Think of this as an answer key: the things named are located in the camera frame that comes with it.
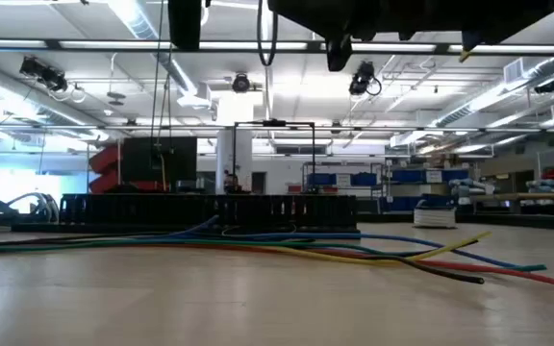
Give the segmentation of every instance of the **floor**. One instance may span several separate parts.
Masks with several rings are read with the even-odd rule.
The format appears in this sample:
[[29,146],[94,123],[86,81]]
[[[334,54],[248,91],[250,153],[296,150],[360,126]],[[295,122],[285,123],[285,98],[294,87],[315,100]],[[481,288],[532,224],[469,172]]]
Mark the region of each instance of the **floor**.
[[[491,230],[493,236],[470,251],[546,263],[554,277],[554,231],[360,228],[441,242]],[[32,236],[0,232],[0,240]],[[452,254],[441,258],[471,262]],[[485,278],[484,285],[464,284],[406,267],[225,250],[6,255],[0,256],[0,345],[554,345],[554,286]]]

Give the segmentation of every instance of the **white ceiling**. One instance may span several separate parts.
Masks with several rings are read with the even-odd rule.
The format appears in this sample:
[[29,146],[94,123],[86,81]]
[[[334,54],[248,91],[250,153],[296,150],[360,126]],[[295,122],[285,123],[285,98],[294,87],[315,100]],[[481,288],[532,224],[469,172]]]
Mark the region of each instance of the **white ceiling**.
[[[253,0],[235,1],[254,4]],[[150,20],[157,27],[160,5],[149,1],[146,5]],[[167,38],[167,15],[163,25]],[[255,39],[256,11],[212,6],[207,24],[202,28],[203,39]],[[284,18],[280,20],[279,39],[312,39],[313,34]],[[80,3],[54,6],[0,6],[0,37],[26,38],[133,38],[127,28],[113,14],[108,5]],[[459,42],[459,33],[418,33],[414,41]],[[375,40],[397,40],[396,34],[378,35]],[[554,14],[511,37],[512,43],[554,43]],[[12,78],[22,80],[18,68],[26,54],[0,52],[0,70]],[[127,118],[149,118],[153,109],[155,87],[155,61],[149,54],[125,53],[115,58],[115,70],[111,79],[111,54],[39,52],[32,56],[65,71],[66,78],[78,82],[89,97],[82,104],[68,102],[79,111],[103,121],[120,124]],[[264,81],[264,68],[256,54],[176,54],[174,57],[196,83],[208,83],[215,89],[224,88],[227,77],[236,72],[248,73],[254,83]],[[384,74],[382,95],[363,101],[350,114],[353,106],[347,91],[351,75],[361,61],[371,61],[380,68],[389,56],[353,56],[342,72],[330,73],[323,55],[278,55],[272,66],[274,75],[273,116],[286,120],[313,120],[329,124],[333,120],[352,119],[354,123],[368,125],[409,126],[416,124],[416,111],[442,110],[450,104],[467,98],[480,87],[502,78],[502,68],[514,58],[472,57],[465,63],[457,58],[421,56],[396,57]],[[435,63],[438,71],[417,90],[410,91],[426,71],[418,67],[422,62]],[[159,79],[165,72],[159,66]],[[125,105],[112,107],[106,93],[111,88],[127,95]],[[161,107],[162,82],[158,84],[157,102]],[[401,95],[407,98],[389,112],[386,109]],[[534,102],[541,97],[535,96]],[[487,111],[507,115],[527,106],[524,93],[494,105]],[[114,114],[105,116],[104,110]],[[173,102],[173,117],[200,117],[210,123],[207,111],[181,108]],[[262,105],[256,107],[255,116],[264,117]],[[365,136],[387,136],[366,134]]]

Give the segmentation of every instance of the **ceiling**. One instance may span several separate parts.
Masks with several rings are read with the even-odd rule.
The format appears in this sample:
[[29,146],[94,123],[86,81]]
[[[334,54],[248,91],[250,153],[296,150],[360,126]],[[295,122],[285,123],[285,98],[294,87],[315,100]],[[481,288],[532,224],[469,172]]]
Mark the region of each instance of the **ceiling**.
[[[63,0],[59,5],[14,6],[14,2],[19,4],[14,0],[0,1],[0,38],[134,38],[103,1],[90,2],[88,6]],[[256,1],[225,0],[213,3],[208,21],[202,28],[203,40],[255,39]],[[158,27],[161,2],[146,1],[144,5],[149,20]],[[162,27],[164,39],[168,39],[167,15]],[[311,40],[321,37],[281,18],[279,39]],[[375,40],[398,41],[397,34],[378,35]],[[460,40],[460,33],[417,33],[412,39],[457,44]],[[509,38],[506,43],[554,43],[554,14]],[[114,58],[114,69],[111,71],[112,53],[0,52],[0,71],[32,87],[33,80],[18,73],[25,56],[37,57],[64,71],[69,82],[77,83],[87,93],[82,103],[69,100],[65,103],[100,122],[120,125],[128,119],[136,119],[139,124],[148,124],[154,113],[157,116],[162,113],[166,72],[157,66],[156,81],[156,62],[149,54],[119,53]],[[214,91],[215,100],[229,92],[229,81],[237,72],[247,73],[254,84],[264,84],[264,67],[257,54],[185,53],[175,54],[174,59],[195,83],[208,84]],[[323,55],[278,55],[272,65],[272,116],[293,121],[311,120],[319,125],[330,125],[339,120],[344,125],[358,126],[426,126],[426,123],[421,123],[420,111],[440,111],[465,100],[481,88],[502,79],[503,67],[514,60],[514,57],[471,57],[459,63],[456,57],[396,56],[391,59],[387,55],[358,55],[350,59],[342,72],[331,73],[327,70]],[[376,69],[384,66],[384,89],[380,96],[357,103],[349,95],[348,87],[352,74],[362,61],[373,62]],[[434,66],[437,70],[421,81],[429,68]],[[108,104],[112,100],[106,96],[109,90],[127,96],[124,106]],[[251,97],[256,104],[255,118],[264,119],[262,94],[256,92]],[[485,123],[486,113],[492,113],[494,121],[497,116],[522,111],[552,97],[554,94],[532,94],[528,97],[525,91],[520,91],[474,116],[482,119],[480,126],[485,126],[491,122]],[[113,114],[107,116],[104,110]],[[165,116],[163,121],[167,123],[167,113]],[[170,121],[173,124],[213,122],[209,111],[180,107],[176,102],[172,103]],[[531,117],[523,117],[517,122],[531,121]],[[361,136],[388,138],[392,134],[365,133]]]

